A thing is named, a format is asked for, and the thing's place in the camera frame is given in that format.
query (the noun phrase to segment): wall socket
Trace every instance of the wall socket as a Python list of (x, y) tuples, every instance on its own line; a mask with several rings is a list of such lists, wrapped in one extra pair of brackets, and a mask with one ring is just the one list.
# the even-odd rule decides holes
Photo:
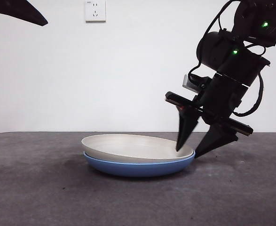
[(86, 0), (86, 23), (106, 21), (106, 0)]

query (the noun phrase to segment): white plate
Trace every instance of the white plate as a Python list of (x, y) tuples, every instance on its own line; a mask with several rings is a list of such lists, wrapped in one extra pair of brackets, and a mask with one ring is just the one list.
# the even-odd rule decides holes
[(140, 135), (103, 134), (86, 137), (81, 142), (88, 156), (114, 162), (167, 162), (193, 154), (187, 145), (177, 152), (175, 141)]

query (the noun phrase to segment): stacked dishes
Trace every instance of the stacked dishes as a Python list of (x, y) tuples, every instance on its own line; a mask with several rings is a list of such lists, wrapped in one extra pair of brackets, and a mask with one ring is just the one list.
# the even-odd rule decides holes
[(178, 172), (194, 159), (187, 145), (158, 137), (103, 134), (82, 139), (84, 156), (95, 169), (123, 177), (156, 177)]

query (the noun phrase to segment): table surface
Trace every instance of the table surface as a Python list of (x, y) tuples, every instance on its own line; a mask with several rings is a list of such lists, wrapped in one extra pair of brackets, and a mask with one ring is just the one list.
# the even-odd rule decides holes
[(158, 178), (89, 167), (80, 141), (95, 134), (0, 134), (0, 226), (276, 226), (276, 133), (239, 136)]

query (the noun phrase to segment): black object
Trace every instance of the black object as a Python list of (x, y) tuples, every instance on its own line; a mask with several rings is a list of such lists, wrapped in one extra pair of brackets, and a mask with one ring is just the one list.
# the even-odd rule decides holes
[(48, 24), (43, 15), (26, 0), (0, 0), (0, 13), (40, 26)]
[[(168, 92), (166, 101), (177, 106), (180, 127), (176, 150), (178, 151), (196, 127), (199, 117), (210, 125), (210, 129), (196, 148), (196, 158), (230, 142), (237, 141), (236, 133), (246, 136), (253, 129), (230, 118), (247, 116), (256, 111), (263, 93), (263, 79), (260, 72), (270, 62), (252, 53), (248, 48), (259, 45), (264, 49), (276, 45), (276, 0), (242, 0), (237, 8), (232, 31), (220, 29), (209, 32), (213, 23), (219, 20), (228, 1), (206, 30), (197, 47), (199, 64), (188, 74), (183, 86), (196, 92), (193, 101)], [(200, 64), (216, 71), (213, 78), (192, 74)], [(254, 107), (245, 113), (236, 113), (242, 97), (256, 77), (260, 78), (259, 97)]]

